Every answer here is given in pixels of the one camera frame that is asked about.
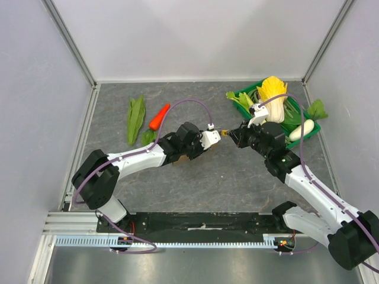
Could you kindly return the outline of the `brown cardboard express box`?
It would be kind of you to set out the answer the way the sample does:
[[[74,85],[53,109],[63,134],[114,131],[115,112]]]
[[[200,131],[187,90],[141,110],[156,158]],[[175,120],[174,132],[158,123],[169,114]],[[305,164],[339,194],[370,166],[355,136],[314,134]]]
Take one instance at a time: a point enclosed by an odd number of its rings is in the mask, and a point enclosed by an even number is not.
[[[196,157],[192,157],[192,158],[190,158],[190,157],[188,157],[187,155],[185,155],[185,156],[181,156],[177,161],[173,162],[172,165],[175,166],[175,165],[178,165],[178,164],[180,164],[180,163],[189,162],[189,161],[192,161],[192,160],[194,160],[194,159],[196,159],[196,158],[199,158],[199,157],[202,156],[203,154],[205,154],[205,153],[207,153],[207,152],[209,152],[209,151],[211,151],[211,150],[216,149],[216,148],[218,147],[218,145],[219,145],[219,142],[217,142],[217,143],[215,143],[215,144],[212,144],[208,149],[202,151],[202,152],[199,153]]]

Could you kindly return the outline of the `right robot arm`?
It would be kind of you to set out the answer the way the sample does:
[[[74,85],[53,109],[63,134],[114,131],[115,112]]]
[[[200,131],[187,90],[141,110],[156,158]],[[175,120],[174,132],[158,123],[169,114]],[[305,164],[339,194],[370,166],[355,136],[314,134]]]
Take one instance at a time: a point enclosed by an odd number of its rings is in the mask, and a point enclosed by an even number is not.
[[[244,121],[227,130],[239,148],[250,147],[264,158],[271,175],[299,193],[317,212],[309,214],[293,202],[274,209],[272,228],[278,233],[293,229],[325,246],[332,258],[352,270],[378,253],[378,217],[362,212],[325,186],[301,159],[285,146],[285,135],[275,122],[249,125]]]

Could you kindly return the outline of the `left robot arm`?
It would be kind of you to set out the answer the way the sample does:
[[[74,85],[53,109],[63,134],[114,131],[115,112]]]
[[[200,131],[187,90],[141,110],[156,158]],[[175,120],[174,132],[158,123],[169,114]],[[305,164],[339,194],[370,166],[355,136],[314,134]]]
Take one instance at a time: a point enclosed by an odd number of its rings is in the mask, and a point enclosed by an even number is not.
[[[145,147],[117,154],[94,150],[72,178],[72,185],[80,191],[84,203],[91,210],[99,210],[118,233],[130,226],[124,205],[114,196],[117,182],[133,173],[151,167],[177,162],[186,156],[190,160],[205,153],[220,141],[216,130],[201,131],[190,122]]]

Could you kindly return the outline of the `green celery stalk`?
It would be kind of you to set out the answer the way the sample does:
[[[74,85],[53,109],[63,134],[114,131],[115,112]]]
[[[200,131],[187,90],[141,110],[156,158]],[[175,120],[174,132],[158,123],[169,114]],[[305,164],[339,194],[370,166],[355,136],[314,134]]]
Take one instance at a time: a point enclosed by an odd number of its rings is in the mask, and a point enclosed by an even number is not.
[[[247,112],[249,112],[249,108],[253,105],[253,101],[246,92],[240,92],[237,95],[232,91],[226,92],[226,98],[236,102]]]

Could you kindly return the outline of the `orange carrot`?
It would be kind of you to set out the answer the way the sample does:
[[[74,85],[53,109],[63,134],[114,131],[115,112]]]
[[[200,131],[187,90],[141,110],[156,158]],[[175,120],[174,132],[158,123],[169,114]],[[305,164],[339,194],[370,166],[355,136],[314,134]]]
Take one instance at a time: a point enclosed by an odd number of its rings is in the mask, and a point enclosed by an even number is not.
[[[157,131],[160,128],[160,125],[163,121],[163,118],[165,117],[166,113],[170,109],[171,105],[166,104],[151,120],[149,123],[149,129],[153,131]]]

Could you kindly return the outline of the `green bok choy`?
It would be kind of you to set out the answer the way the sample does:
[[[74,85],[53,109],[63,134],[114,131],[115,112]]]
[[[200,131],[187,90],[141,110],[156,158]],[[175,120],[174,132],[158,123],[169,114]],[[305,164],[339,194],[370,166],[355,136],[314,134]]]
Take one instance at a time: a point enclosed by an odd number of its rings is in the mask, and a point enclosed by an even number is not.
[[[298,114],[292,111],[285,111],[284,120],[281,124],[287,131],[292,132],[299,125],[301,125],[302,121],[305,121],[305,120],[306,119],[303,118],[301,114]]]

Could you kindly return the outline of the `green plastic tray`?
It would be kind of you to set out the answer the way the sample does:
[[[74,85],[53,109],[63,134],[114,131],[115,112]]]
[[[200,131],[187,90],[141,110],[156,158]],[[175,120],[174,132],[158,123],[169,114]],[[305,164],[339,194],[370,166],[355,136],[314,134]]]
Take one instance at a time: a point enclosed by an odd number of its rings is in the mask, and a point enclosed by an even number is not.
[[[227,92],[226,98],[233,101],[233,105],[242,114],[244,120],[250,120],[251,114],[248,111],[248,103],[257,104],[260,101],[258,88],[262,86],[262,80],[258,83],[250,85],[237,92]],[[287,98],[284,101],[284,121],[281,127],[285,133],[285,143],[288,149],[294,147],[300,142],[300,107],[294,98]],[[311,123],[306,123],[304,139],[307,139],[320,131],[320,125],[317,120],[325,119],[328,114],[325,111],[325,106],[320,99],[315,100],[311,105],[303,110],[304,122],[313,121],[313,128],[310,129]]]

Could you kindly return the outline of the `green leafy lettuce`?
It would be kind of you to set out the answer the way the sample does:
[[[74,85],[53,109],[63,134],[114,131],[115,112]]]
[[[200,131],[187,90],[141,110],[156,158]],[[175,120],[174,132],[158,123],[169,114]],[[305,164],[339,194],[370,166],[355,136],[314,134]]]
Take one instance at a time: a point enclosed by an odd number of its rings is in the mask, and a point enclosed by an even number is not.
[[[144,96],[140,95],[137,99],[131,98],[127,112],[127,143],[132,146],[137,140],[137,135],[144,122],[146,107]]]

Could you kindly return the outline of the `white radish with leaves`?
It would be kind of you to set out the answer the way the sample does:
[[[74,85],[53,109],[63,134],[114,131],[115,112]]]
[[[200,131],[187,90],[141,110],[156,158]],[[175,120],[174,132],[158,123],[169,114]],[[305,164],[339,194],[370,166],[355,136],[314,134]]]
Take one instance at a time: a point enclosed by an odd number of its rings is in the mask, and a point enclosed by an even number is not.
[[[315,121],[322,120],[328,117],[328,114],[325,111],[324,103],[320,99],[315,100],[308,107],[307,113],[309,114],[310,118],[305,120],[295,130],[290,132],[290,141],[297,141],[301,137],[304,137],[305,135],[309,134],[313,131]]]

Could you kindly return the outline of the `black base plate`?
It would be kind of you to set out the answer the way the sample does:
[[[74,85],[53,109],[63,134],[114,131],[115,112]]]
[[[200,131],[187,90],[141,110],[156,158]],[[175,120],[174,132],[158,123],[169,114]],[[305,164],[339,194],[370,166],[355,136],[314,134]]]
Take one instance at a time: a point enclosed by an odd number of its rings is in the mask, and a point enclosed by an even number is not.
[[[127,233],[138,235],[171,229],[248,231],[254,234],[293,233],[275,215],[257,212],[135,212],[128,213],[115,225]]]

